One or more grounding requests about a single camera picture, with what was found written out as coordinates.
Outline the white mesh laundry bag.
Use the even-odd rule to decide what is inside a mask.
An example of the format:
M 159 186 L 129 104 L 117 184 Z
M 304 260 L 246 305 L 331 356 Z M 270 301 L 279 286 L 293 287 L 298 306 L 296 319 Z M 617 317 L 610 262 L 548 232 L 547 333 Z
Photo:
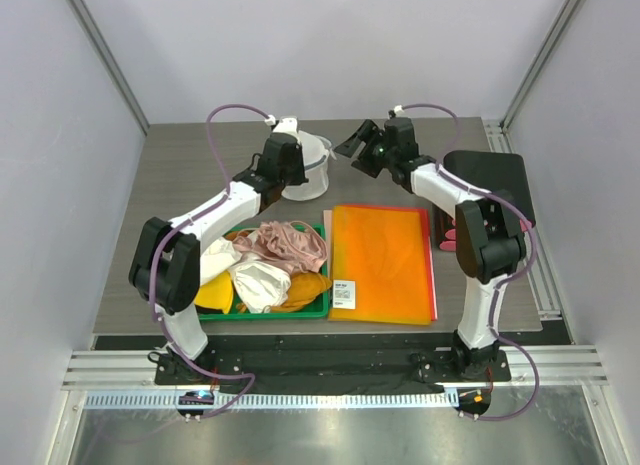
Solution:
M 323 195 L 329 188 L 329 161 L 335 158 L 332 143 L 325 137 L 298 132 L 302 145 L 304 172 L 307 182 L 287 186 L 282 196 L 290 201 L 305 202 Z

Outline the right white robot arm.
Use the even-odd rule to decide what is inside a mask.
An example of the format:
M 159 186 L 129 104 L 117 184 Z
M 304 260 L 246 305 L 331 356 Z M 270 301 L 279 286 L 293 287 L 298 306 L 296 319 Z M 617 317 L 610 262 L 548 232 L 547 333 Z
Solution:
M 448 364 L 461 379 L 484 378 L 487 368 L 498 361 L 497 318 L 505 287 L 529 255 L 522 230 L 527 217 L 514 208 L 512 194 L 528 187 L 522 157 L 478 153 L 488 178 L 475 185 L 422 154 L 412 120 L 402 116 L 393 116 L 382 126 L 364 121 L 335 151 L 372 178 L 388 171 L 394 183 L 452 217 L 466 292 Z

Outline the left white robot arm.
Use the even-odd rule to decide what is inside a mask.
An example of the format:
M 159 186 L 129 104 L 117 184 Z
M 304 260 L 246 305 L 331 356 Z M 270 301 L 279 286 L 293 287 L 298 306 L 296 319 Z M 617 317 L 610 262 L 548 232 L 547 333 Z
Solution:
M 169 350 L 160 358 L 190 383 L 254 377 L 213 371 L 213 352 L 194 305 L 202 252 L 232 227 L 276 203 L 285 188 L 307 182 L 302 133 L 295 118 L 285 117 L 271 127 L 263 150 L 254 155 L 251 165 L 218 195 L 170 221 L 153 217 L 145 222 L 129 283 L 148 301 L 168 342 Z

